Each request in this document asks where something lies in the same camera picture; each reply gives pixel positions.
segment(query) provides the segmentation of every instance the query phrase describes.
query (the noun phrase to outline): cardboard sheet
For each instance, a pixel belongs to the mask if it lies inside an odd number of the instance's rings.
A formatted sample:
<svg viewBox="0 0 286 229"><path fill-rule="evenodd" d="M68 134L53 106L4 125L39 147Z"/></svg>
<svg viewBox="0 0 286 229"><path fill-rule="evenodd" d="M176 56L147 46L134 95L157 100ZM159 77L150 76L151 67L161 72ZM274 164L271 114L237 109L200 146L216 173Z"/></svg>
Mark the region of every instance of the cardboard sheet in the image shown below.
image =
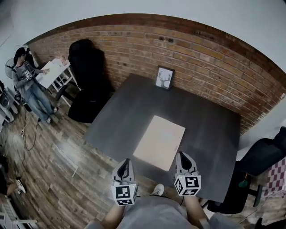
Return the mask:
<svg viewBox="0 0 286 229"><path fill-rule="evenodd" d="M169 171L185 128L154 116L133 156Z"/></svg>

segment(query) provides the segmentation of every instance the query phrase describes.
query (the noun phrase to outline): wooden floor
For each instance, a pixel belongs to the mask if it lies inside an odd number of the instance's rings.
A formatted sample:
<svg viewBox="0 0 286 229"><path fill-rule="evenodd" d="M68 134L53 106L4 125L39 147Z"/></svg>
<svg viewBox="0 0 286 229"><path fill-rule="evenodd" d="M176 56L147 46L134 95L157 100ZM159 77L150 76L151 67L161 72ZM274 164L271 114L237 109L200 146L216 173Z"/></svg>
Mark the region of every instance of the wooden floor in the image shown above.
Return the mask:
<svg viewBox="0 0 286 229"><path fill-rule="evenodd" d="M9 177L22 175L27 189L27 194L13 194L21 215L38 220L38 227L43 229L80 229L94 218L102 220L113 205L110 174L117 162L83 140L88 124L68 118L68 106L63 101L58 106L52 124L38 124L32 150L24 150L21 137L25 119L23 107L15 121L4 126L0 142L3 144L7 139L4 153L9 161ZM37 117L27 112L27 149L32 146L36 125ZM156 185L144 177L136 176L136 179L140 196L150 194ZM174 189L167 188L166 192L168 197L181 201ZM245 210L230 217L235 221L242 220L256 210L251 207L252 203L250 197ZM261 216L267 224L284 219L285 213L285 199L269 198L243 224L245 228L252 228Z"/></svg>

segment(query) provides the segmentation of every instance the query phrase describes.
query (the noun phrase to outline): deer antler picture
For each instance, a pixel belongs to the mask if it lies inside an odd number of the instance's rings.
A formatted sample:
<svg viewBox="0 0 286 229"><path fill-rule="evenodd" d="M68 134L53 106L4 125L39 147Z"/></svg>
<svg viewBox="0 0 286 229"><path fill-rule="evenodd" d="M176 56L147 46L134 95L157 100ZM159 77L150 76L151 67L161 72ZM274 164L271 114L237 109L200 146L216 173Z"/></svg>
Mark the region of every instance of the deer antler picture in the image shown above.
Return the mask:
<svg viewBox="0 0 286 229"><path fill-rule="evenodd" d="M173 75L173 70L159 67L156 86L169 89L172 75Z"/></svg>

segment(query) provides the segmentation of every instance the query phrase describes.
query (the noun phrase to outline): picture frame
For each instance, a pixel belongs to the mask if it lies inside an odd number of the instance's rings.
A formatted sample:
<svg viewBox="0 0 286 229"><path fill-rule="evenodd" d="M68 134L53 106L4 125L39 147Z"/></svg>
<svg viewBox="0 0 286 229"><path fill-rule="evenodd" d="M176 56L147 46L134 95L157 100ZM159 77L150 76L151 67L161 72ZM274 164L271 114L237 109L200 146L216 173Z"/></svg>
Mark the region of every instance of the picture frame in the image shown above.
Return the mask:
<svg viewBox="0 0 286 229"><path fill-rule="evenodd" d="M159 65L155 85L165 90L170 90L174 75L174 69L166 68L164 66Z"/></svg>

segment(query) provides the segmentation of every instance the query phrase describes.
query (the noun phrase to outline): gray shirt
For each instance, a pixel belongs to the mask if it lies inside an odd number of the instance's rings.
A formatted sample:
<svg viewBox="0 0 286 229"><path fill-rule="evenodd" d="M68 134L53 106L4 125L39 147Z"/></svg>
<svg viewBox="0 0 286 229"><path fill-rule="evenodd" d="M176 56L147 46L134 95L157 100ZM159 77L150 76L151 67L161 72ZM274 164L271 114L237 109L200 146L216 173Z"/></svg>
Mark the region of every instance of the gray shirt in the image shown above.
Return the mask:
<svg viewBox="0 0 286 229"><path fill-rule="evenodd" d="M33 68L28 62L24 63L20 67L14 67L12 71L12 79L15 88L17 88L24 99L27 99L29 95L26 91L34 83L38 84L35 74L42 73L43 70Z"/></svg>
<svg viewBox="0 0 286 229"><path fill-rule="evenodd" d="M202 222L205 229L241 229L241 225L216 213L210 221ZM126 206L118 229L197 229L187 220L186 209L177 202L163 197L138 197L135 205ZM90 222L85 229L104 229Z"/></svg>

